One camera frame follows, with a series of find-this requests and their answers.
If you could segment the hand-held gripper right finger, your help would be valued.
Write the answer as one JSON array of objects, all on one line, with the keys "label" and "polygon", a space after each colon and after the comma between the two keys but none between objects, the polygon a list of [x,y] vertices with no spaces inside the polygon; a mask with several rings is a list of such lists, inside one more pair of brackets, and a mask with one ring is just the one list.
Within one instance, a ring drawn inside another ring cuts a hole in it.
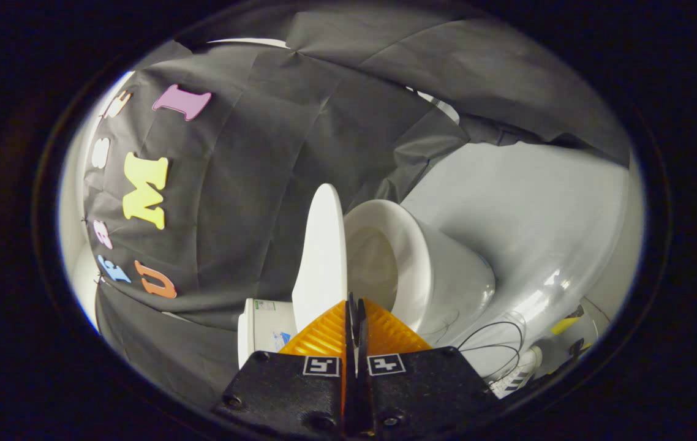
[{"label": "hand-held gripper right finger", "polygon": [[445,439],[502,413],[502,402],[457,348],[429,348],[366,299],[355,304],[355,349],[356,437]]}]

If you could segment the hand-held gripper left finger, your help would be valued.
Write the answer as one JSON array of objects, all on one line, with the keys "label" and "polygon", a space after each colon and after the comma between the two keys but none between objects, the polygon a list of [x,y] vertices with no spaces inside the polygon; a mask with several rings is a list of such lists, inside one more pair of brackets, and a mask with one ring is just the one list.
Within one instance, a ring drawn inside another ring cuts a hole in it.
[{"label": "hand-held gripper left finger", "polygon": [[254,439],[343,439],[356,383],[353,298],[337,302],[280,352],[258,350],[213,405]]}]

